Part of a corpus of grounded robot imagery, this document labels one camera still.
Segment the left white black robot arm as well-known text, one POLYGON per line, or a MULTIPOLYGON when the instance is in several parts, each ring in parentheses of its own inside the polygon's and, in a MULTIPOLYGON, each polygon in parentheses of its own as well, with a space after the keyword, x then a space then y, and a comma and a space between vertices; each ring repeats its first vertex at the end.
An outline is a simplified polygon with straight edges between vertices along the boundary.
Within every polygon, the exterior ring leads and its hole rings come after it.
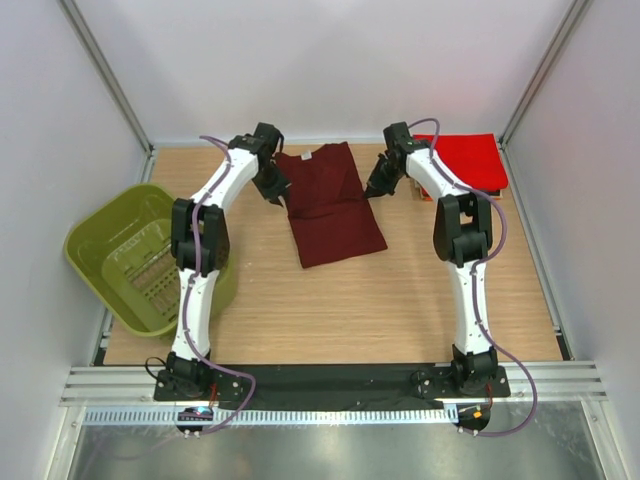
POLYGON ((274 205, 282 204, 290 185, 274 162, 284 147, 284 135, 274 125, 260 122, 252 133, 228 142, 202 139, 224 159, 196 193, 172 206, 170 253, 179 274, 179 313, 171 351, 157 376, 157 400, 199 400, 215 385, 209 324, 216 283, 229 262, 227 211, 249 183, 274 205))

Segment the dark red t shirt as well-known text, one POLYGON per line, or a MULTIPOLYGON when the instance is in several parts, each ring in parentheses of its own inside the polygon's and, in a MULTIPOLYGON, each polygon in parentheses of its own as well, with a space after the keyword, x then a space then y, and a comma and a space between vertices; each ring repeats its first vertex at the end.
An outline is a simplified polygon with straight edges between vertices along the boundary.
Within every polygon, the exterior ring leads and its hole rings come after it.
POLYGON ((346 142, 280 153, 276 165, 290 181, 285 204, 302 268, 387 249, 346 142))

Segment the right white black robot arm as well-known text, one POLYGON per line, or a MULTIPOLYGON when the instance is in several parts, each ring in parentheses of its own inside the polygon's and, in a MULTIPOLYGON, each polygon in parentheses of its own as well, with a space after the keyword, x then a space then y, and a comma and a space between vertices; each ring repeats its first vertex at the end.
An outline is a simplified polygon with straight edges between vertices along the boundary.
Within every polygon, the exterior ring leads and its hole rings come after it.
POLYGON ((447 266, 456 308, 456 335, 449 375, 453 389, 472 396, 497 375, 498 359, 489 334, 486 262, 493 244, 491 202, 440 159, 439 135, 417 139, 398 122, 383 129, 386 144, 367 180, 364 196, 395 193, 403 177, 415 180, 436 202, 433 245, 447 266))

